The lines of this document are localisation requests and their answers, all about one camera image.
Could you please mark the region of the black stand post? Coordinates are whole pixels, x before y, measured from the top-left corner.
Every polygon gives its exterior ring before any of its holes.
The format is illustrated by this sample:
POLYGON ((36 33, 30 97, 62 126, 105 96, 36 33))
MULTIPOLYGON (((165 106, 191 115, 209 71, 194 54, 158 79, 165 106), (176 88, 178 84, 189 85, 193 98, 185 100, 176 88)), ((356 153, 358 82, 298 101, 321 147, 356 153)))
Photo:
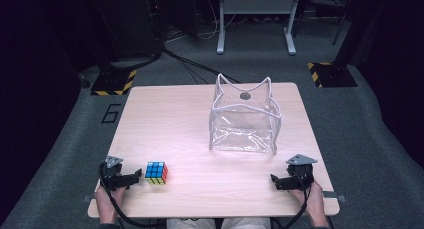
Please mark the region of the black stand post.
POLYGON ((354 56, 362 34, 366 27, 368 0, 352 0, 349 11, 351 12, 351 25, 337 53, 333 64, 336 67, 345 67, 354 56))

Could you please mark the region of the clear plastic bag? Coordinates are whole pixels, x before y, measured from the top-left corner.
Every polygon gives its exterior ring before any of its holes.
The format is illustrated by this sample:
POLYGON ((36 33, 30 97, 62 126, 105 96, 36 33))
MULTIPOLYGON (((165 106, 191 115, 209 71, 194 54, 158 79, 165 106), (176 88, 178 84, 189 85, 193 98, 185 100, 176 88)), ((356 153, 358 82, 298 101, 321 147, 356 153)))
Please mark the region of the clear plastic bag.
POLYGON ((210 150, 276 154, 281 123, 269 77, 247 85, 217 76, 209 113, 210 150))

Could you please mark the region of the person's left hand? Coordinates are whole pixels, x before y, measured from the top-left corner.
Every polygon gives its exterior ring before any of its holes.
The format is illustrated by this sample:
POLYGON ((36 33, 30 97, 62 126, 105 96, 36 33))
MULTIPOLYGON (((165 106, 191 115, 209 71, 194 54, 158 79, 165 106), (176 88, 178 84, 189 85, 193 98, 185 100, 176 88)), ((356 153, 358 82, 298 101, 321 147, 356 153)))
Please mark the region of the person's left hand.
POLYGON ((99 186, 95 192, 95 200, 99 214, 99 222, 101 224, 114 224, 117 218, 117 211, 111 200, 114 199, 118 206, 121 206, 126 188, 122 187, 107 193, 106 190, 99 186))

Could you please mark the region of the multicoloured puzzle cube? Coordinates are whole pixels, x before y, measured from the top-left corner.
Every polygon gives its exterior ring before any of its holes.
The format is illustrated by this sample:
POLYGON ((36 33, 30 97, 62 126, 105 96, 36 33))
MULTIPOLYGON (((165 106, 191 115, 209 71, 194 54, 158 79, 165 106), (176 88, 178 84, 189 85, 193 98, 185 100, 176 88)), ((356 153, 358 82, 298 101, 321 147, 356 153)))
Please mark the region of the multicoloured puzzle cube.
POLYGON ((145 179, 149 184, 164 185, 167 181, 168 168, 165 162, 148 162, 145 172, 145 179))

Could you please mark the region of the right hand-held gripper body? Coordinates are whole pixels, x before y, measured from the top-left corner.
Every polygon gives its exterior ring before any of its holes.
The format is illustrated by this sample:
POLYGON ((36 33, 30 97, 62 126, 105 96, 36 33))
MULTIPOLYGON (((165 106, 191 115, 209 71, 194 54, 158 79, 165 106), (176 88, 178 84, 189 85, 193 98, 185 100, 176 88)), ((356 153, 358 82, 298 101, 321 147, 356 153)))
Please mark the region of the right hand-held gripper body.
POLYGON ((290 175, 288 189, 298 189, 301 191, 308 189, 314 182, 313 164, 316 162, 316 159, 301 154, 288 159, 286 161, 288 164, 287 172, 290 175))

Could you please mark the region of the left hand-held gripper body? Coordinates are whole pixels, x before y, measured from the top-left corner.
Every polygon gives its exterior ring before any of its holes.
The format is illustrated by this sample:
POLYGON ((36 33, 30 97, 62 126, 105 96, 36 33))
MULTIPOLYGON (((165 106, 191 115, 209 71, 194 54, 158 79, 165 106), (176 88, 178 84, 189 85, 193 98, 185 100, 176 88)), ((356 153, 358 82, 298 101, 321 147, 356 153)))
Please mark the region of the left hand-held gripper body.
POLYGON ((107 156, 99 165, 100 185, 110 191, 118 188, 129 188, 129 179, 121 174, 122 159, 114 156, 107 156))

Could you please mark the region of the white desk frame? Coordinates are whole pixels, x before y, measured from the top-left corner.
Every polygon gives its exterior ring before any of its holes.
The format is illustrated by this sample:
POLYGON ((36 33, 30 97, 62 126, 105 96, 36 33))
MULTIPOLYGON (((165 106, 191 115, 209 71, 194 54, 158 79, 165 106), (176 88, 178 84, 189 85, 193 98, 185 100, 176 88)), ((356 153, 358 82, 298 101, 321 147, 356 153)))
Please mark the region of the white desk frame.
POLYGON ((225 51, 226 15, 288 15, 289 20, 283 28, 287 51, 296 54, 292 28, 299 0, 219 0, 219 37, 216 52, 222 55, 225 51))

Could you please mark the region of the person's right hand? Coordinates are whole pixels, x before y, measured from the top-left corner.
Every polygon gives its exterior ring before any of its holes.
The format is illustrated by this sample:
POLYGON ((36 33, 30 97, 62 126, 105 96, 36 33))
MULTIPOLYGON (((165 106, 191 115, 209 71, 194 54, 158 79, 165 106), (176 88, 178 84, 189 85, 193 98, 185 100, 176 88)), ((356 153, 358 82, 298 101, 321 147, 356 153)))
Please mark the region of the person's right hand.
POLYGON ((306 212, 311 218, 317 219, 325 216, 323 191, 317 182, 313 182, 306 191, 290 190, 289 193, 301 205, 306 204, 306 212))

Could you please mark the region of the dark equipment cabinet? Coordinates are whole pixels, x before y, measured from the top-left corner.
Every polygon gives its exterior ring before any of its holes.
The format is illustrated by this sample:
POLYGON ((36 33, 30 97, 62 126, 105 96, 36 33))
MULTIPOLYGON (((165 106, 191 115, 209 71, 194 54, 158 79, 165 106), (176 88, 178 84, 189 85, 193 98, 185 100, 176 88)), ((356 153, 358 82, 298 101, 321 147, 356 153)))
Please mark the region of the dark equipment cabinet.
POLYGON ((94 0, 117 59, 161 53, 161 26, 154 0, 94 0))

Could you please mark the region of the person's legs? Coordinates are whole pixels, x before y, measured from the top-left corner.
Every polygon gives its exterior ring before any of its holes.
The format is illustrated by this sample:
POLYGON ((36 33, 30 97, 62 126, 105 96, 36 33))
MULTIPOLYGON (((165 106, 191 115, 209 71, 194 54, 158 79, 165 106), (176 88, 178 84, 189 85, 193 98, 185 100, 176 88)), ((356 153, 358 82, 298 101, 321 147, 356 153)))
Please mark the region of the person's legs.
POLYGON ((269 218, 237 217, 216 219, 168 219, 167 229, 271 229, 269 218))

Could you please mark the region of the black yellow striped base plate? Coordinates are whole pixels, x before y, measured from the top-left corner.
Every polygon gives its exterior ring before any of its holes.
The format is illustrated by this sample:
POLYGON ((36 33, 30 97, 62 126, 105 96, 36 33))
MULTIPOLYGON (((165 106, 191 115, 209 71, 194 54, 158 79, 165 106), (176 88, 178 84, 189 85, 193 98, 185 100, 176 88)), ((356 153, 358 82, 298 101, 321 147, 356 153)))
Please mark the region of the black yellow striped base plate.
POLYGON ((357 83, 346 67, 331 63, 309 63, 312 80, 317 88, 356 87, 357 83))
POLYGON ((91 87, 91 94, 99 96, 124 95, 130 90, 136 73, 136 70, 101 72, 91 87))

